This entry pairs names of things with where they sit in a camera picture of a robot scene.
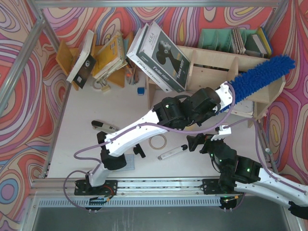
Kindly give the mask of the blue microfibre duster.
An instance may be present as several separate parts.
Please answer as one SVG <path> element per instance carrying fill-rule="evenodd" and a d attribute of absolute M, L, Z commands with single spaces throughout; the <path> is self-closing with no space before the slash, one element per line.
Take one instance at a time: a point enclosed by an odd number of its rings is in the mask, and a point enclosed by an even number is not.
<path fill-rule="evenodd" d="M 268 86 L 295 68 L 295 60 L 287 55 L 277 55 L 236 76 L 228 83 L 233 87 L 235 104 Z"/>

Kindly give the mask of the black T-shaped plastic piece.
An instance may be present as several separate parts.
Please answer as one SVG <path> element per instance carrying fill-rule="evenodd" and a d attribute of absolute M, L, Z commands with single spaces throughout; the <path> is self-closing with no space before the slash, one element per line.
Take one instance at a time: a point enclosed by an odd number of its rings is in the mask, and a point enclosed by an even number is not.
<path fill-rule="evenodd" d="M 142 147 L 139 144 L 135 145 L 135 147 L 133 148 L 133 152 L 134 152 L 135 155 L 139 154 L 141 156 L 141 158 L 145 158 L 146 157 Z"/>

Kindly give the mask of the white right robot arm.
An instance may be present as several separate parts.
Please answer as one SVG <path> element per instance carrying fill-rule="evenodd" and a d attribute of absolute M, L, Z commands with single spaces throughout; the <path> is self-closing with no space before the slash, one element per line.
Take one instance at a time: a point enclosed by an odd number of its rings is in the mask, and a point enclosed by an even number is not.
<path fill-rule="evenodd" d="M 220 174 L 218 179 L 203 179 L 204 194 L 250 193 L 286 207 L 292 215 L 308 218 L 308 187 L 285 179 L 259 162 L 239 156 L 224 140 L 212 135 L 187 136 L 188 149 L 202 145 L 201 154 L 208 154 Z"/>

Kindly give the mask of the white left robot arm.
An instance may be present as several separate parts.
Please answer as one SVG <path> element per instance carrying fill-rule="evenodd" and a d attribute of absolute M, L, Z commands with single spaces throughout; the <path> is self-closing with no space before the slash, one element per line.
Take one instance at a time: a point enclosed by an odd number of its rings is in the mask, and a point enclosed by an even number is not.
<path fill-rule="evenodd" d="M 126 165 L 124 152 L 140 142 L 171 130 L 183 131 L 186 127 L 201 125 L 216 115 L 221 108 L 218 93 L 207 87 L 191 96 L 166 97 L 153 106 L 146 115 L 118 133 L 105 136 L 102 162 L 89 172 L 89 184 L 102 186 L 111 171 Z"/>

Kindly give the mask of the wooden bookshelf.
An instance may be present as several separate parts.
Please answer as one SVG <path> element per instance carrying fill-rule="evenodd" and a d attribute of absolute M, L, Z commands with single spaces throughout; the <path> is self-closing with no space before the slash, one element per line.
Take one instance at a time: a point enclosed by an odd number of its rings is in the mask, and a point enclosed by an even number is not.
<path fill-rule="evenodd" d="M 214 69 L 203 68 L 203 67 L 193 67 L 192 71 L 193 72 L 192 72 L 192 80 L 190 82 L 190 90 L 193 91 L 194 93 L 197 92 L 201 88 L 207 88 L 207 87 L 215 90 L 223 82 L 225 81 L 229 82 L 236 77 L 236 75 L 234 75 L 233 77 L 231 77 L 231 79 L 228 79 L 227 77 L 229 73 L 226 71 L 214 70 Z M 235 92 L 234 92 L 233 87 L 230 84 L 228 85 L 234 96 Z M 235 99 L 233 99 L 232 104 L 228 107 L 228 109 L 224 111 L 231 113 L 235 105 L 236 105 Z"/>

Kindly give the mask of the spiral notebook under shelf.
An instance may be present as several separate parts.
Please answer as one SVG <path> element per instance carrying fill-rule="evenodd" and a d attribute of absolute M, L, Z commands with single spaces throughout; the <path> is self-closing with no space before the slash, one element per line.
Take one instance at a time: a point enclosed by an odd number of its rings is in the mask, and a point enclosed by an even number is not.
<path fill-rule="evenodd" d="M 242 117 L 252 118 L 254 113 L 254 106 L 255 104 L 253 101 L 242 100 L 234 106 L 231 113 Z"/>

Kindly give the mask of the masking tape roll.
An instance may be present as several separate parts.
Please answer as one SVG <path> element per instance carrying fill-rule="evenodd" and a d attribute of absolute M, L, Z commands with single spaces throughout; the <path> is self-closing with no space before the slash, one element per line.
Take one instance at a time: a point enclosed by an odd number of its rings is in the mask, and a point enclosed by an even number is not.
<path fill-rule="evenodd" d="M 156 135 L 149 139 L 149 145 L 154 150 L 162 150 L 167 145 L 167 139 L 164 135 Z"/>

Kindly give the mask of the blue stamp block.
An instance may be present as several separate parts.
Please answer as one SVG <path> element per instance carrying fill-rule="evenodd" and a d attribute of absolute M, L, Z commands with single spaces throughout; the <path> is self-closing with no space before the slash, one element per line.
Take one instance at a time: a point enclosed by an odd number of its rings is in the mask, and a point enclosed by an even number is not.
<path fill-rule="evenodd" d="M 138 95 L 144 95 L 145 94 L 145 88 L 144 87 L 138 87 L 137 88 L 137 94 Z"/>

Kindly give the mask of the green desk organiser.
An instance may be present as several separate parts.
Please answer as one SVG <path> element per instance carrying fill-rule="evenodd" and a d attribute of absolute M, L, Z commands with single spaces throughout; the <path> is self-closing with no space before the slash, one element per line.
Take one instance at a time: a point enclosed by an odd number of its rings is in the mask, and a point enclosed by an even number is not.
<path fill-rule="evenodd" d="M 262 57 L 256 51 L 245 51 L 245 47 L 240 51 L 240 45 L 233 29 L 202 29 L 197 48 Z"/>

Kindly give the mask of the beige calculator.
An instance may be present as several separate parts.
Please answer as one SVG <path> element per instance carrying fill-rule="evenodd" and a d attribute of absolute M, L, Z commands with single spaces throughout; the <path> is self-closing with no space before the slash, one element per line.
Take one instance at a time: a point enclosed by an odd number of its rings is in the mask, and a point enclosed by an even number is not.
<path fill-rule="evenodd" d="M 135 169 L 134 154 L 126 154 L 125 158 L 127 162 L 125 170 L 126 171 L 134 170 Z"/>

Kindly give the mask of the brown card stack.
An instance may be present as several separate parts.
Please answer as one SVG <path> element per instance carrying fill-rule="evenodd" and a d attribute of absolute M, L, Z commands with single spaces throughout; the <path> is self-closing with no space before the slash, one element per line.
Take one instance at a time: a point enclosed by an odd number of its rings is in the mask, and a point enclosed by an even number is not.
<path fill-rule="evenodd" d="M 245 46 L 242 36 L 240 34 L 240 30 L 238 27 L 234 27 L 231 30 L 232 35 L 232 49 L 235 54 L 244 55 L 245 54 Z"/>

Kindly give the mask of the black white Twins story book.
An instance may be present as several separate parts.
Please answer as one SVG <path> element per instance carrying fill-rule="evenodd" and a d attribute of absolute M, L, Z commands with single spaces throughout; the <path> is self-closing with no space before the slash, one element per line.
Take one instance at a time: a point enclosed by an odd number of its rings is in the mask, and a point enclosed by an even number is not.
<path fill-rule="evenodd" d="M 136 55 L 165 92 L 186 90 L 191 62 L 156 22 L 142 28 Z"/>

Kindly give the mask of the grey book in organiser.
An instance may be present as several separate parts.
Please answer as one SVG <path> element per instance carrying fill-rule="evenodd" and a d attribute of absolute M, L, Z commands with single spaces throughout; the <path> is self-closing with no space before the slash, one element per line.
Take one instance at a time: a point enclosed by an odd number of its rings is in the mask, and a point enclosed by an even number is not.
<path fill-rule="evenodd" d="M 267 51 L 257 34 L 251 34 L 246 38 L 245 54 L 261 58 L 264 58 L 267 54 Z"/>

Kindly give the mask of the pencils bundle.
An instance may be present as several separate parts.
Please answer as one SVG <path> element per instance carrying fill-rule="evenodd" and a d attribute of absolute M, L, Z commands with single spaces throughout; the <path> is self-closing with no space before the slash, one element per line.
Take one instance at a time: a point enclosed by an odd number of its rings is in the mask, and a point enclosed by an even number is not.
<path fill-rule="evenodd" d="M 128 84 L 135 85 L 139 83 L 139 72 L 138 68 L 135 67 L 129 67 L 128 65 L 125 67 L 125 79 Z"/>

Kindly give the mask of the blue yellow book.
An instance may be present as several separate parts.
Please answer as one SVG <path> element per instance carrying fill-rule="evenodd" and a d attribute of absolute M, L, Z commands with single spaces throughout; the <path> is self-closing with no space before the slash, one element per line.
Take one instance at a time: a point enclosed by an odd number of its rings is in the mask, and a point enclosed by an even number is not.
<path fill-rule="evenodd" d="M 273 54 L 273 48 L 272 48 L 269 38 L 267 37 L 267 34 L 265 33 L 265 30 L 262 27 L 259 27 L 257 29 L 257 34 L 264 44 L 264 47 L 267 51 L 267 57 L 270 58 Z"/>

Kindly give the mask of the white Chokladfabriken book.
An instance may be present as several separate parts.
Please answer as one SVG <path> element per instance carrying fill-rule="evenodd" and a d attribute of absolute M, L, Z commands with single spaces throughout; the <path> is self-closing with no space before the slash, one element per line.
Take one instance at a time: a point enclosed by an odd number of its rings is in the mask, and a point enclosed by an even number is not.
<path fill-rule="evenodd" d="M 143 28 L 140 28 L 133 39 L 133 42 L 128 49 L 127 57 L 132 60 L 136 66 L 138 66 L 155 84 L 157 84 L 164 92 L 172 92 L 173 89 L 163 81 L 158 74 L 154 72 L 146 63 L 142 61 L 141 58 L 137 56 L 140 50 L 141 44 L 145 37 L 149 25 L 146 23 Z"/>

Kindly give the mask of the yellow worn books stack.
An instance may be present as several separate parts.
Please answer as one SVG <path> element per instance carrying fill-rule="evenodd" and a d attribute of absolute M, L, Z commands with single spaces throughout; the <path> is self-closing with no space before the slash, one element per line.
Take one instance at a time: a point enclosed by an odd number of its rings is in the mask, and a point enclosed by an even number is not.
<path fill-rule="evenodd" d="M 120 31 L 117 31 L 96 53 L 95 60 L 93 78 L 96 82 L 105 81 L 113 72 L 127 65 L 124 42 Z"/>

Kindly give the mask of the white book with black cover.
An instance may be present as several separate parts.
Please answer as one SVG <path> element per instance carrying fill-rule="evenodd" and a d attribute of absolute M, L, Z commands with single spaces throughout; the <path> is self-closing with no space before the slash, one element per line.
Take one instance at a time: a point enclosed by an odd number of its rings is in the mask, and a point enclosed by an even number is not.
<path fill-rule="evenodd" d="M 93 38 L 94 32 L 88 30 L 73 57 L 72 69 L 66 79 L 70 83 L 76 83 L 81 89 L 84 87 L 96 64 L 96 60 L 91 55 Z"/>

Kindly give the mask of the yellow wooden book stand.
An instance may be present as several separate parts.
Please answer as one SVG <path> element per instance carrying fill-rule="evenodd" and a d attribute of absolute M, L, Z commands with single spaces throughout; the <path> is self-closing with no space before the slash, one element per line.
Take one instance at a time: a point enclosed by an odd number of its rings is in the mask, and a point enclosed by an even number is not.
<path fill-rule="evenodd" d="M 104 46 L 104 45 L 96 45 L 96 34 L 94 34 L 94 38 L 93 38 L 93 42 L 92 42 L 92 52 L 91 55 L 93 55 L 93 57 L 95 58 L 96 53 Z M 128 35 L 123 38 L 123 42 L 124 42 L 124 49 L 125 49 L 125 59 L 127 61 L 127 51 L 128 48 L 130 48 L 132 41 L 133 41 L 133 32 L 129 32 Z M 66 75 L 66 78 L 68 77 L 71 69 L 72 69 L 72 61 L 73 61 L 73 57 L 77 52 L 77 48 L 73 48 L 70 49 L 65 41 L 61 41 L 60 43 L 60 47 L 59 50 L 56 54 L 56 61 L 59 64 L 59 66 L 61 67 L 61 69 L 63 70 L 64 74 Z M 125 86 L 125 67 L 122 67 L 121 69 L 113 72 L 106 80 L 105 82 L 111 82 L 119 87 L 124 87 Z M 88 79 L 92 77 L 93 78 L 93 70 L 91 72 L 91 75 L 88 77 Z M 80 87 L 78 87 L 76 85 L 76 83 L 71 83 L 74 88 L 76 90 L 81 89 Z"/>

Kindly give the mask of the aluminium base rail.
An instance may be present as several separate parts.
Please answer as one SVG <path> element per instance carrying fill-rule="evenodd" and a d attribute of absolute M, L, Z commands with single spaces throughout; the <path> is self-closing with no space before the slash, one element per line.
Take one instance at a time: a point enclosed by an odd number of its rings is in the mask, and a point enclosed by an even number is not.
<path fill-rule="evenodd" d="M 218 179 L 202 178 L 111 178 L 95 192 L 86 192 L 85 181 L 38 179 L 31 194 L 41 207 L 73 207 L 92 211 L 108 207 L 221 206 L 234 208 L 246 195 L 225 194 L 215 188 Z"/>

